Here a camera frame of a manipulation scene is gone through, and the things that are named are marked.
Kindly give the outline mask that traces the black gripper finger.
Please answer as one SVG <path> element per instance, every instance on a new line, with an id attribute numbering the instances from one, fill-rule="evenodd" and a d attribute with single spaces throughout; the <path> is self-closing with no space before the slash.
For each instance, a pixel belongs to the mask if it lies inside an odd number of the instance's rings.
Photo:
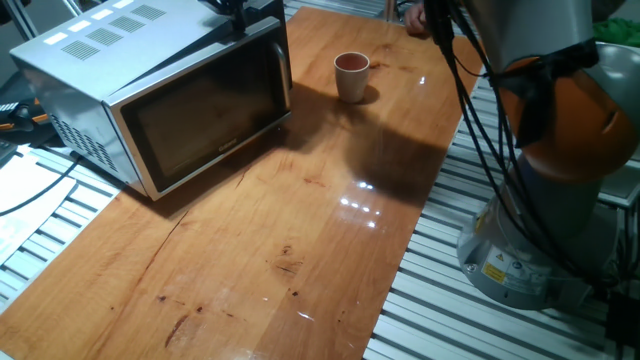
<path id="1" fill-rule="evenodd" d="M 229 0 L 232 26 L 238 32 L 244 32 L 247 28 L 244 3 L 244 0 Z"/>
<path id="2" fill-rule="evenodd" d="M 233 14 L 232 0 L 202 0 L 202 3 L 219 15 Z"/>

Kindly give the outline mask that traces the bare human hand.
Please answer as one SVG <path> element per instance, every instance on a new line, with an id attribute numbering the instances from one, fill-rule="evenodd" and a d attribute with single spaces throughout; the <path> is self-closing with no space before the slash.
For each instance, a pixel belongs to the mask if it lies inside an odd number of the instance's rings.
<path id="1" fill-rule="evenodd" d="M 405 30 L 410 36 L 428 35 L 426 27 L 426 15 L 424 3 L 418 1 L 413 4 L 404 14 Z"/>

